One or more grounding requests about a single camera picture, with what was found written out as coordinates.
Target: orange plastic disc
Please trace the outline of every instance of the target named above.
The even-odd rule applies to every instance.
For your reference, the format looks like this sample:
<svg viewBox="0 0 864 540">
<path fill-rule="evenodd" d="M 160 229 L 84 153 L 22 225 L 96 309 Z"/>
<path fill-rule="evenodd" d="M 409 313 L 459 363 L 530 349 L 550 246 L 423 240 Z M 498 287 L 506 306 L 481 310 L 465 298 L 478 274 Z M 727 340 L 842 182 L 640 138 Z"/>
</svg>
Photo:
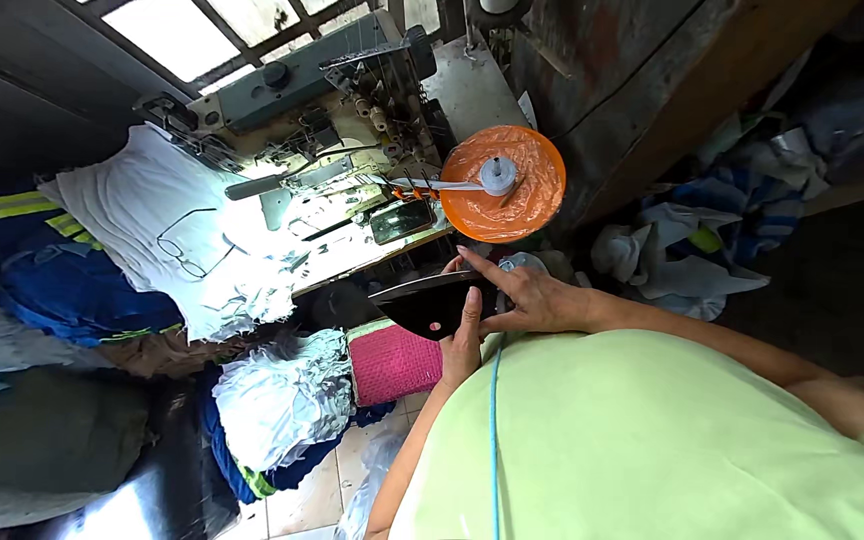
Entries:
<svg viewBox="0 0 864 540">
<path fill-rule="evenodd" d="M 519 126 L 482 129 L 455 147 L 441 170 L 444 182 L 479 181 L 479 169 L 505 157 L 517 168 L 522 184 L 505 206 L 504 197 L 485 191 L 443 189 L 441 207 L 448 221 L 474 240 L 506 243 L 528 237 L 546 226 L 566 193 L 566 165 L 555 145 L 541 133 Z"/>
</svg>

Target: hand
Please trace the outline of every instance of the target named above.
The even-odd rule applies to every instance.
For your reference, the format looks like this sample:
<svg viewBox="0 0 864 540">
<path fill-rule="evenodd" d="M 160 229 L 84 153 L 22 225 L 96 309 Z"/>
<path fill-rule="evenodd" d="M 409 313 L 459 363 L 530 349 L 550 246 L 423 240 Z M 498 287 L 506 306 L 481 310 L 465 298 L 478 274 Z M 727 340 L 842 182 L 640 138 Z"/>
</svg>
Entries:
<svg viewBox="0 0 864 540">
<path fill-rule="evenodd" d="M 596 304 L 618 300 L 601 291 L 563 283 L 534 268 L 506 272 L 464 246 L 459 246 L 459 253 L 515 302 L 515 310 L 481 322 L 479 332 L 483 335 L 507 331 L 592 334 L 604 330 L 596 325 Z"/>
<path fill-rule="evenodd" d="M 459 267 L 462 266 L 462 263 L 464 261 L 465 261 L 465 259 L 462 257 L 462 255 L 457 254 L 457 255 L 455 255 L 455 258 L 450 260 L 448 262 L 448 264 L 446 264 L 445 267 L 441 269 L 441 272 L 438 272 L 438 274 L 442 275 L 442 274 L 451 274 L 452 272 L 458 272 Z"/>
<path fill-rule="evenodd" d="M 449 265 L 459 259 L 460 257 L 452 259 Z M 455 335 L 438 342 L 441 347 L 441 380 L 438 383 L 449 391 L 454 392 L 482 366 L 482 353 L 479 351 L 481 315 L 482 292 L 476 287 L 469 287 L 468 294 L 465 295 L 465 306 L 462 308 L 462 324 L 455 331 Z"/>
</svg>

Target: sewing machine knob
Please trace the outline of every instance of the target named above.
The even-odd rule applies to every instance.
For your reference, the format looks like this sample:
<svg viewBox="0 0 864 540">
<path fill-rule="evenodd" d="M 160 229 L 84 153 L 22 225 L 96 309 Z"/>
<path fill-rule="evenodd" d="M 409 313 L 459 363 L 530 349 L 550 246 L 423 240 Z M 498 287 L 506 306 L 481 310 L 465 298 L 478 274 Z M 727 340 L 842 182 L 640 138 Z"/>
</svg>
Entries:
<svg viewBox="0 0 864 540">
<path fill-rule="evenodd" d="M 270 61 L 262 68 L 262 81 L 266 87 L 280 91 L 289 85 L 289 66 L 276 60 Z"/>
</svg>

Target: light green shirt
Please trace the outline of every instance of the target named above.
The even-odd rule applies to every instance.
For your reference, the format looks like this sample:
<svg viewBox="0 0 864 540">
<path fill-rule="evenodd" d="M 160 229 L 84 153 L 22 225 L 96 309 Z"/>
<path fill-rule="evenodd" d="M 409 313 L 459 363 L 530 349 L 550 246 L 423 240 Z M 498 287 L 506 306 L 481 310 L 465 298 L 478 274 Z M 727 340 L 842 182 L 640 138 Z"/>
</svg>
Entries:
<svg viewBox="0 0 864 540">
<path fill-rule="evenodd" d="M 493 537 L 491 377 L 438 414 L 390 538 Z M 864 437 L 688 340 L 525 336 L 496 418 L 502 538 L 864 540 Z"/>
</svg>

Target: blue cloth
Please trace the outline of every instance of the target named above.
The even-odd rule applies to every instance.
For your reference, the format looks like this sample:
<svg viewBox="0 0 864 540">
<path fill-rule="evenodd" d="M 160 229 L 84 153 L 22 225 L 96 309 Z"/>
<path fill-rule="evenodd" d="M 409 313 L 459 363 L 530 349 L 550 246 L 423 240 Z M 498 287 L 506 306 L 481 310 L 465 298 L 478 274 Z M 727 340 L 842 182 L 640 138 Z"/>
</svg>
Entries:
<svg viewBox="0 0 864 540">
<path fill-rule="evenodd" d="M 226 445 L 226 430 L 219 420 L 219 407 L 212 397 L 212 387 L 219 382 L 222 368 L 212 362 L 205 364 L 205 368 L 196 374 L 196 394 L 198 394 L 198 422 L 201 423 L 202 431 L 212 446 L 212 456 L 219 471 L 228 487 L 232 488 L 235 498 L 245 505 L 251 505 L 257 500 L 256 493 L 242 477 L 242 472 L 235 465 L 229 446 Z"/>
<path fill-rule="evenodd" d="M 30 183 L 26 190 L 34 189 Z M 90 250 L 45 222 L 65 213 L 56 209 L 0 219 L 3 310 L 47 335 L 83 347 L 119 334 L 158 332 L 183 321 L 168 295 L 136 291 L 104 251 Z"/>
<path fill-rule="evenodd" d="M 219 419 L 219 407 L 212 397 L 212 387 L 219 382 L 222 368 L 209 362 L 205 368 L 196 375 L 196 386 L 198 387 L 198 414 L 202 429 L 208 435 L 212 444 L 212 456 L 215 457 L 222 471 L 222 476 L 228 481 L 232 492 L 242 503 L 248 505 L 256 501 L 256 494 L 246 483 L 239 468 L 235 465 L 233 455 L 226 445 L 226 431 L 222 428 Z M 270 471 L 262 472 L 262 476 L 270 486 L 275 489 L 298 489 L 299 482 L 312 472 L 322 460 L 342 442 L 343 435 L 355 424 L 365 428 L 382 420 L 396 408 L 395 401 L 379 403 L 372 406 L 360 406 L 356 409 L 345 424 L 345 428 L 339 436 L 330 440 L 312 445 L 302 453 L 302 459 L 295 461 L 288 467 L 279 467 Z"/>
<path fill-rule="evenodd" d="M 681 240 L 668 248 L 680 256 L 697 255 L 725 267 L 744 266 L 760 252 L 782 245 L 799 225 L 804 211 L 802 193 L 787 182 L 724 167 L 675 187 L 668 200 L 690 208 L 713 209 L 743 217 L 742 221 L 719 227 L 725 244 L 722 253 L 709 256 L 689 240 Z M 646 205 L 652 204 L 654 202 L 647 199 Z"/>
<path fill-rule="evenodd" d="M 159 292 L 139 293 L 104 251 L 85 245 L 17 253 L 0 267 L 0 306 L 26 325 L 83 347 L 182 321 Z"/>
</svg>

